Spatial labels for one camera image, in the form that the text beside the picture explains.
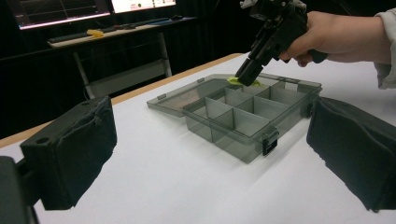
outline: white table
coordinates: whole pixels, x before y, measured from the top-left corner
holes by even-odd
[[[309,119],[275,151],[250,164],[187,130],[184,119],[146,101],[212,74],[234,74],[247,55],[114,105],[118,144],[102,173],[67,211],[35,206],[41,223],[395,223],[396,211],[367,211],[306,143]],[[272,61],[263,72],[322,84],[321,96],[396,125],[396,90],[377,88],[372,63]],[[19,143],[0,149],[19,160]]]

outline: screen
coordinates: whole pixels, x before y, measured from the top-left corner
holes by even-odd
[[[111,0],[114,13],[130,12],[155,7],[176,5],[176,0]]]
[[[7,0],[21,30],[110,15],[104,0]]]

